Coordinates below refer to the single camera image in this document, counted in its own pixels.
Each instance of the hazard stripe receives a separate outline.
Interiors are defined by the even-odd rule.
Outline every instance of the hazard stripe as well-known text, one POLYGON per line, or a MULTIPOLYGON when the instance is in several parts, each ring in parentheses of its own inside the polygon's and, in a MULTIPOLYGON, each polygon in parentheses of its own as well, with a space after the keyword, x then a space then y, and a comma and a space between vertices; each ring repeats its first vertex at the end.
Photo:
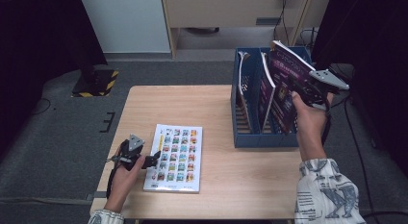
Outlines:
POLYGON ((114 71, 112 73, 111 76, 111 80, 108 83, 108 85, 106 86, 106 90, 105 91, 99 91, 99 92, 95 92, 95 93, 91 93, 91 92, 80 92, 77 94, 72 94, 73 97, 92 97, 92 96, 106 96, 111 92, 112 87, 115 84, 115 80, 116 80, 116 76, 119 73, 119 71, 114 71))
POLYGON ((90 94, 88 92, 80 92, 79 95, 82 96, 82 97, 91 97, 91 96, 93 96, 92 94, 90 94))

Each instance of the blue box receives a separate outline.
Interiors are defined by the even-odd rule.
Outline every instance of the blue box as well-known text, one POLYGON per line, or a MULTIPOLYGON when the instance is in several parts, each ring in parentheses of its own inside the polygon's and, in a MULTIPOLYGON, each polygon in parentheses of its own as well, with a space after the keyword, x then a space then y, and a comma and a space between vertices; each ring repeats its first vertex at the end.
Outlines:
MULTIPOLYGON (((289 47, 299 57, 307 63, 311 63, 310 55, 306 48, 289 47)), ((263 63, 261 53, 267 53, 269 56, 270 48, 237 48, 235 53, 235 64, 233 73, 233 84, 231 89, 231 112, 234 132, 234 145, 236 148, 270 148, 270 147, 296 147, 296 126, 293 124, 293 130, 285 135, 279 131, 273 115, 269 114, 267 128, 263 133, 260 132, 258 122, 257 105, 258 94, 260 90, 261 74, 263 63), (237 104, 237 90, 240 75, 239 52, 243 51, 250 55, 242 64, 242 86, 244 86, 243 97, 248 108, 248 117, 251 127, 244 118, 241 109, 237 104)))

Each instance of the gray carpet floor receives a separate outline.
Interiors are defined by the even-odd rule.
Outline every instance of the gray carpet floor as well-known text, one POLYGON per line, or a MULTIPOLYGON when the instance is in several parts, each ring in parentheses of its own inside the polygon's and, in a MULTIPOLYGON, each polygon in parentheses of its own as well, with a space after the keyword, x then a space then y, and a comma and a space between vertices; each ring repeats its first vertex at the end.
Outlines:
MULTIPOLYGON (((0 199, 3 201, 0 202, 0 224, 87 223, 90 201, 86 197, 97 188, 130 87, 227 85, 232 83, 233 66, 233 62, 110 62, 110 67, 119 74, 111 93, 105 97, 71 97, 79 71, 49 81, 44 86, 43 99, 0 164, 0 199), (104 133, 108 125, 105 120, 111 119, 111 114, 115 114, 113 123, 109 132, 104 133), (51 200, 34 201, 41 198, 51 200)), ((347 92, 342 92, 333 104, 346 96, 347 92)), ((386 150, 371 147, 371 137, 360 114, 350 103, 346 106, 368 183, 346 122, 344 104, 332 110, 333 124, 325 144, 328 156, 337 161, 341 171, 360 189, 362 213, 371 212, 367 187, 376 212, 407 212, 407 178, 386 150)), ((378 217, 380 223, 408 223, 407 219, 398 214, 378 217)), ((375 223, 373 218, 367 221, 375 223)))

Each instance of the white cabinet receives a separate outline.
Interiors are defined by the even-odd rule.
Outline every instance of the white cabinet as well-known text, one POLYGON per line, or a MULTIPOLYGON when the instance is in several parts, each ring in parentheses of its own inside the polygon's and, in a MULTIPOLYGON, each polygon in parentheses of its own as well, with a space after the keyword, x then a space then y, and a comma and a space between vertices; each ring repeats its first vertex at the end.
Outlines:
POLYGON ((82 0, 104 53, 170 53, 162 0, 82 0))

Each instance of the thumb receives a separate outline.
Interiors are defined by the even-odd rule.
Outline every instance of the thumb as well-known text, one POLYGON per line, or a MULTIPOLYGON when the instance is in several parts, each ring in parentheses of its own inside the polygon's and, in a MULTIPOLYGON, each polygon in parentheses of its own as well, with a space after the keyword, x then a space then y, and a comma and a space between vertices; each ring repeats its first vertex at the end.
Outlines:
POLYGON ((306 104, 302 101, 302 98, 300 98, 300 95, 296 91, 292 91, 292 101, 297 111, 306 106, 306 104))
POLYGON ((145 155, 140 155, 140 157, 136 161, 135 165, 133 166, 132 171, 138 171, 139 172, 141 170, 141 167, 144 164, 145 159, 146 159, 145 155))

